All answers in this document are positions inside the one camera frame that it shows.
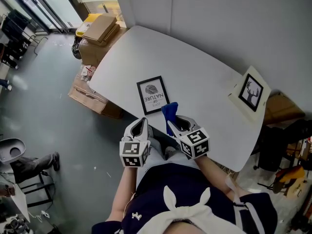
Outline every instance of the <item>framed picture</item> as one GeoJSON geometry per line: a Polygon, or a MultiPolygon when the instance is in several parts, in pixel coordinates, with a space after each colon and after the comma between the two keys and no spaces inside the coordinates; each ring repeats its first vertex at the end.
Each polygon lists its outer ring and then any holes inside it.
{"type": "Polygon", "coordinates": [[[258,108],[262,91],[263,86],[250,74],[247,74],[243,88],[238,97],[255,112],[258,108]]]}
{"type": "Polygon", "coordinates": [[[144,114],[149,115],[161,111],[161,107],[169,104],[161,76],[137,82],[144,114]]]}

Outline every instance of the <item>black picture frame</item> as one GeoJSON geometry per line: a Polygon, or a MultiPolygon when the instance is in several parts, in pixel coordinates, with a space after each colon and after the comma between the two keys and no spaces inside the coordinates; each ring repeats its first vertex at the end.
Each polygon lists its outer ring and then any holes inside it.
{"type": "Polygon", "coordinates": [[[149,114],[153,114],[155,112],[159,112],[159,111],[161,111],[161,107],[157,108],[155,110],[151,110],[151,111],[147,111],[146,110],[144,99],[143,99],[143,95],[142,95],[142,91],[141,91],[141,84],[144,84],[144,83],[147,83],[147,82],[153,81],[153,80],[158,80],[158,79],[160,81],[162,91],[164,92],[164,96],[165,96],[166,102],[167,102],[167,104],[170,103],[169,99],[168,99],[167,92],[166,92],[166,88],[165,88],[165,85],[164,85],[164,83],[162,81],[162,77],[161,76],[157,76],[157,77],[154,77],[154,78],[150,78],[150,79],[147,79],[147,80],[143,80],[143,81],[137,82],[136,85],[137,85],[138,93],[140,95],[140,99],[141,99],[141,103],[142,103],[142,107],[143,107],[143,111],[144,111],[145,115],[149,115],[149,114]]]}
{"type": "Polygon", "coordinates": [[[257,111],[257,108],[258,108],[258,105],[259,105],[259,102],[261,100],[261,96],[262,96],[262,92],[263,92],[263,86],[261,86],[261,84],[255,79],[253,78],[250,74],[247,74],[246,76],[246,79],[245,79],[245,82],[244,82],[244,85],[242,87],[242,90],[240,91],[239,93],[239,96],[238,98],[240,98],[247,106],[249,106],[254,112],[257,111]],[[247,82],[249,80],[249,78],[251,78],[260,88],[261,88],[261,91],[259,92],[259,99],[257,101],[257,104],[256,106],[254,106],[252,103],[248,102],[244,97],[243,97],[243,93],[246,89],[246,85],[247,85],[247,82]]]}

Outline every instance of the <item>sleeve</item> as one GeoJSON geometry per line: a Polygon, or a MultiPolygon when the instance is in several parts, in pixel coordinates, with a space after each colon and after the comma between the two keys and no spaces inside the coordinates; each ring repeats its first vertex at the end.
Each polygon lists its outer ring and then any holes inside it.
{"type": "Polygon", "coordinates": [[[255,193],[242,196],[241,202],[251,203],[256,210],[266,234],[273,234],[277,226],[277,212],[269,194],[255,193]]]}
{"type": "Polygon", "coordinates": [[[121,229],[121,222],[119,221],[107,221],[95,224],[92,226],[92,234],[114,234],[118,233],[121,229]]]}

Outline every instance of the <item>white bow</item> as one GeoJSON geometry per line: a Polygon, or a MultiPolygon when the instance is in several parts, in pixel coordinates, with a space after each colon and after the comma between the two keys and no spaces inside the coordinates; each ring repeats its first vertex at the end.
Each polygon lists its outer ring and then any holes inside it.
{"type": "Polygon", "coordinates": [[[211,208],[205,205],[210,198],[208,187],[201,195],[199,203],[193,206],[176,207],[176,196],[168,186],[164,188],[164,201],[169,211],[152,217],[138,234],[163,234],[168,226],[176,219],[188,219],[207,234],[243,234],[236,225],[217,217],[211,208]]]}

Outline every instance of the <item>gray floor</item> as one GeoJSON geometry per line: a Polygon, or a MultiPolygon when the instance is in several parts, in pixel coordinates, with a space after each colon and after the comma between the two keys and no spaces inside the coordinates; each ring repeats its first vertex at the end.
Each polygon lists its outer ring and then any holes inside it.
{"type": "MultiPolygon", "coordinates": [[[[30,47],[19,69],[9,71],[13,90],[0,97],[5,138],[22,139],[27,156],[60,153],[61,170],[50,171],[57,190],[49,213],[50,222],[66,234],[89,233],[107,218],[122,174],[119,141],[135,119],[128,113],[122,120],[98,115],[67,96],[81,64],[71,52],[73,39],[49,35],[37,57],[30,47]]],[[[39,215],[48,206],[30,208],[30,213],[39,215]]],[[[51,229],[32,222],[38,233],[51,229]]]]}

